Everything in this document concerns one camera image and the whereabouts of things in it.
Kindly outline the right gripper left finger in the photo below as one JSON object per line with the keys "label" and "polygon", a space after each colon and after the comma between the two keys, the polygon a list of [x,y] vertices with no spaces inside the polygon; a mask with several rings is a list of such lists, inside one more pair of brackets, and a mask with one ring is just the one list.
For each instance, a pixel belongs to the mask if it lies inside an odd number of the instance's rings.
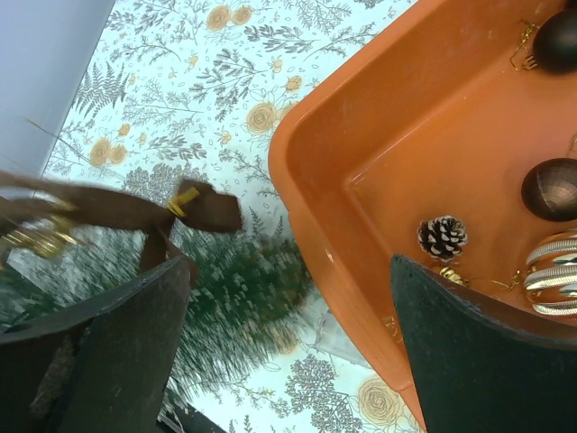
{"label": "right gripper left finger", "polygon": [[179,345],[189,268],[174,258],[1,335],[3,432],[152,432]]}

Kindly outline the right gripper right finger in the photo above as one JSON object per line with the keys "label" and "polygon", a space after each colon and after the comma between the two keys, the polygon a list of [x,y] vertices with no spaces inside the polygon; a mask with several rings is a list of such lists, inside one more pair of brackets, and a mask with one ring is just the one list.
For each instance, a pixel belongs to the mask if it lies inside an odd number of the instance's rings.
{"label": "right gripper right finger", "polygon": [[390,288],[429,432],[574,432],[576,328],[404,255]]}

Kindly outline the clear plastic light piece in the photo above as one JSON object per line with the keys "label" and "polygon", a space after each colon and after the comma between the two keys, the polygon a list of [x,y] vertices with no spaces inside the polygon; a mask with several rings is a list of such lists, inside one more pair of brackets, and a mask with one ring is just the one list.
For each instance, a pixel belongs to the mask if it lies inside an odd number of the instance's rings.
{"label": "clear plastic light piece", "polygon": [[329,309],[321,308],[320,311],[306,309],[302,312],[302,318],[314,332],[312,347],[315,350],[350,364],[371,369],[370,364]]}

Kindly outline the orange plastic bin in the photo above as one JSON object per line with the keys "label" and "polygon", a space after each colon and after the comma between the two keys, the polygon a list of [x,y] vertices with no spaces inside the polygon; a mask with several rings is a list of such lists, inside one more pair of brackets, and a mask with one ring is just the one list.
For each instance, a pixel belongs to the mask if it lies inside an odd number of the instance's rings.
{"label": "orange plastic bin", "polygon": [[569,228],[531,214],[521,185],[576,134],[576,77],[518,71],[522,32],[561,1],[420,1],[280,123],[269,167],[297,243],[336,319],[373,370],[421,416],[389,286],[396,253],[428,256],[417,229],[460,218],[456,270],[506,290],[528,253]]}

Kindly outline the small green christmas tree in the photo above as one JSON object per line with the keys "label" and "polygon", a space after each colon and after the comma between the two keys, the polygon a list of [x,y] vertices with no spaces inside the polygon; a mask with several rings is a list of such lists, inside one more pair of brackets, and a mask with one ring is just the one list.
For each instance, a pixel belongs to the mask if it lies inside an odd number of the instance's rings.
{"label": "small green christmas tree", "polygon": [[[81,245],[53,260],[18,253],[1,271],[1,326],[8,328],[74,305],[131,280],[143,237],[83,228]],[[312,290],[296,243],[281,232],[212,235],[179,229],[177,247],[198,268],[168,399],[213,392],[267,362],[296,337]]]}

